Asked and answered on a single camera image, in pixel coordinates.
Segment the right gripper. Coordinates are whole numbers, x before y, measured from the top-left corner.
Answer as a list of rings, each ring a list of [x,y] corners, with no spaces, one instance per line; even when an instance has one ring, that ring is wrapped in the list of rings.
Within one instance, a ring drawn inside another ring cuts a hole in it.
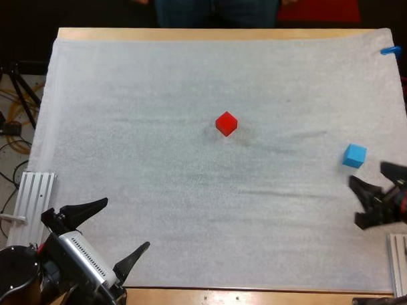
[[[355,177],[348,178],[348,186],[363,206],[364,212],[354,213],[354,223],[360,229],[404,222],[396,200],[407,182],[407,167],[380,162],[380,172],[394,186],[384,192],[381,187],[368,184]]]

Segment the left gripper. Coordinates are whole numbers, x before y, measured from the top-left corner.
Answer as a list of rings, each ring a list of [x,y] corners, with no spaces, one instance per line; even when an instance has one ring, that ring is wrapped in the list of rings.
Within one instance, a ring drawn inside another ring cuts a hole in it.
[[[60,305],[126,305],[123,285],[130,271],[150,247],[146,241],[130,255],[109,266],[78,227],[108,204],[103,198],[81,205],[50,208],[41,214],[49,236],[39,251],[43,284],[41,301]]]

